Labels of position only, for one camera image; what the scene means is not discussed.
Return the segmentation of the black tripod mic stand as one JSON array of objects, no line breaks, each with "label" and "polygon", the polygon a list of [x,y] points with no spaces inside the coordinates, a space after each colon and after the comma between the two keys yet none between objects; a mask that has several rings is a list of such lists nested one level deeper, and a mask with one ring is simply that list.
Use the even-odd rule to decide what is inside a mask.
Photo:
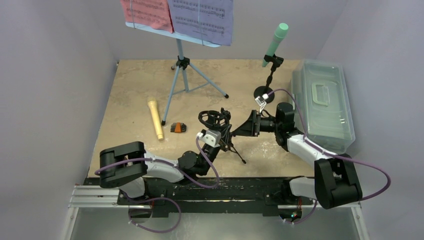
[{"label": "black tripod mic stand", "polygon": [[221,133],[221,139],[219,142],[221,148],[220,150],[237,154],[241,159],[241,162],[246,164],[247,162],[242,158],[232,143],[232,125],[230,124],[230,119],[230,112],[225,110],[223,107],[220,109],[220,111],[203,110],[198,114],[199,122],[206,127],[205,131],[215,130]]}]

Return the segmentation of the beige microphone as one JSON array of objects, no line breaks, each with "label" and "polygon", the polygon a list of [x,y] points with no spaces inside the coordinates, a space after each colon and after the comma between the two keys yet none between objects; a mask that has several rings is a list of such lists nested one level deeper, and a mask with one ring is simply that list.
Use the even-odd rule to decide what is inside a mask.
[{"label": "beige microphone", "polygon": [[150,110],[154,130],[159,141],[164,140],[164,133],[161,125],[161,120],[158,112],[158,103],[154,97],[149,97],[147,99],[147,106]]}]

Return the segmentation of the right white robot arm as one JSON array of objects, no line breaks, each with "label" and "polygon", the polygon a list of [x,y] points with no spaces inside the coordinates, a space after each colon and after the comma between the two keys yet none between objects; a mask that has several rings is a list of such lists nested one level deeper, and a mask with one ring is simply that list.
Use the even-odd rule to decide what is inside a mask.
[{"label": "right white robot arm", "polygon": [[295,126],[295,111],[287,102],[276,107],[275,116],[264,117],[252,110],[248,119],[232,131],[232,136],[257,137],[274,133],[277,144],[313,167],[314,176],[283,180],[280,196],[288,204],[300,197],[317,200],[324,209],[358,202],[363,192],[354,163],[346,156],[324,154],[324,149],[308,142]]}]

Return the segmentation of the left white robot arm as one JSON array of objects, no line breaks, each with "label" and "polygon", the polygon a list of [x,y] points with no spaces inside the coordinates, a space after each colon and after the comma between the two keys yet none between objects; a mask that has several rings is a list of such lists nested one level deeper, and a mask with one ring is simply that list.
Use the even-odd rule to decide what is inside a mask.
[{"label": "left white robot arm", "polygon": [[206,188],[197,177],[206,175],[210,169],[216,171],[213,161],[220,149],[204,144],[198,153],[186,151],[177,160],[171,160],[148,152],[143,142],[135,141],[102,150],[100,168],[94,173],[99,176],[102,188],[118,188],[142,205],[149,199],[145,176],[181,185],[195,183]]}]

